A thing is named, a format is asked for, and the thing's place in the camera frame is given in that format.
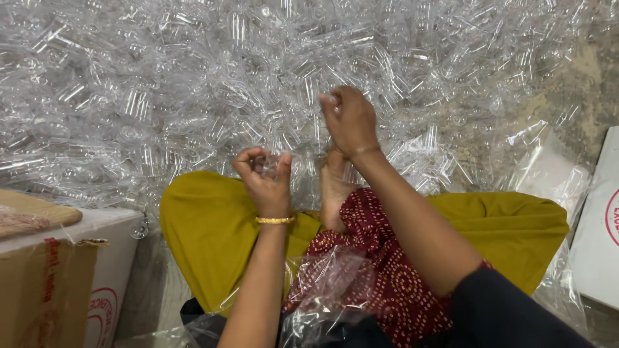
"hand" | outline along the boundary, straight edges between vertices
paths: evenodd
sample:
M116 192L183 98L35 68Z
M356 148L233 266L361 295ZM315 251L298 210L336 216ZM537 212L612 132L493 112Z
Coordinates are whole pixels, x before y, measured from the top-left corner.
M262 176L256 169L261 157L266 157L267 151L262 147L254 147L241 151L232 166L243 179L245 189L256 205L258 216L268 218L284 218L290 214L290 167L292 154L283 154L277 164L277 181L275 173Z
M356 151L378 147L376 113L363 94L350 86L321 93L320 105L335 146L350 158Z

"foot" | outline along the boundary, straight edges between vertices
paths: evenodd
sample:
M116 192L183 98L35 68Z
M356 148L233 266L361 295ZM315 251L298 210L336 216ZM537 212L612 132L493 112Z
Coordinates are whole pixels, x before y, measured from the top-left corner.
M345 166L344 155L331 149L320 169L320 222L325 228L340 233L347 231L346 225L340 217L340 208L348 196L359 188L357 184L342 180Z

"mustard yellow pants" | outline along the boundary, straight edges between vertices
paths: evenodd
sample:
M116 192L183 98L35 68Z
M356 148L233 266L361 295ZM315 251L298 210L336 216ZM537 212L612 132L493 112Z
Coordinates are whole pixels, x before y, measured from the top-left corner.
M427 200L529 295L569 230L563 208L527 194L446 193ZM289 258L301 256L324 229L308 214L294 215L297 219L288 226ZM258 236L255 217L256 208L240 180L191 172L165 190L160 205L163 235L205 312L222 311L220 304L240 285Z

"bangle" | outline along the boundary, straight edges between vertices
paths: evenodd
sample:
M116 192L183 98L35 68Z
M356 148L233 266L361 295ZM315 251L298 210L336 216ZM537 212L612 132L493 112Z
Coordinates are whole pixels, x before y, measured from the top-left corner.
M282 218L270 218L270 217L259 217L256 216L256 222L259 224L288 224L295 220L294 216L290 217L282 217Z
M346 157L350 160L350 159L353 159L355 156L367 154L368 152L380 151L380 150L381 150L380 145L360 147L358 149L355 149L351 154L349 154Z

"concrete floor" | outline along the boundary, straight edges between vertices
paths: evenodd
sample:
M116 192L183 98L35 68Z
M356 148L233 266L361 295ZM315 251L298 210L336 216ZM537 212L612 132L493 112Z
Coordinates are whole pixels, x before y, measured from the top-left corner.
M540 93L516 109L517 129L539 120L552 122L576 105L571 120L555 128L557 137L575 155L576 163L591 174L606 131L619 125L619 40L580 42L571 61L563 62ZM619 311L583 297L589 339L599 347L619 347Z
M606 130L619 125L619 40L613 39L616 37L579 42L575 53L564 59L552 76L540 82L537 96L523 100L515 115L509 117L509 123L497 124L491 141L500 142L501 137L544 120L574 154L575 162L592 174ZM561 113L569 111L572 105L578 108L576 113L571 119L561 120ZM179 326L178 311L190 297L163 237L151 235L141 240L116 338ZM589 338L600 347L619 347L619 311L586 298L583 303Z

